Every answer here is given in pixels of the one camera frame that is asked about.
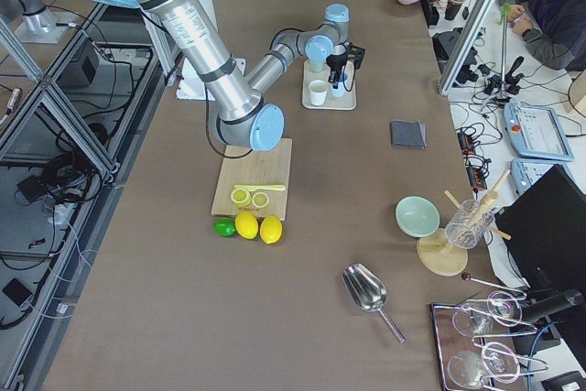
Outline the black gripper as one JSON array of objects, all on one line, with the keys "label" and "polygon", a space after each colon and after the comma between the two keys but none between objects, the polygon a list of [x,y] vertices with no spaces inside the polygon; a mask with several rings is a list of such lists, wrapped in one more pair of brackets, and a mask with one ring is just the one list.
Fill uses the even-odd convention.
[{"label": "black gripper", "polygon": [[339,84],[345,83],[345,69],[348,61],[353,63],[357,71],[361,68],[365,56],[365,49],[354,45],[352,42],[345,42],[334,47],[333,53],[326,59],[330,68],[329,83],[333,89]]}]

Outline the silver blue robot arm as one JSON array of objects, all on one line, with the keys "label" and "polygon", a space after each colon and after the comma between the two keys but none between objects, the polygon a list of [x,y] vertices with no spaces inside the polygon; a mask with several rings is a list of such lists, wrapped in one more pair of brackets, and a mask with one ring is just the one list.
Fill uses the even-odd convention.
[{"label": "silver blue robot arm", "polygon": [[66,32],[43,0],[1,0],[2,23],[9,26],[19,17],[22,24],[15,34],[23,43],[57,44]]},{"label": "silver blue robot arm", "polygon": [[278,106],[266,103],[263,94],[295,58],[326,63],[333,86],[342,82],[347,61],[359,66],[364,58],[364,49],[348,39],[350,14],[343,4],[327,6],[323,23],[314,31],[278,33],[264,58],[243,75],[200,0],[92,1],[140,8],[161,21],[212,93],[218,107],[215,133],[226,145],[267,151],[278,144],[284,115]]}]

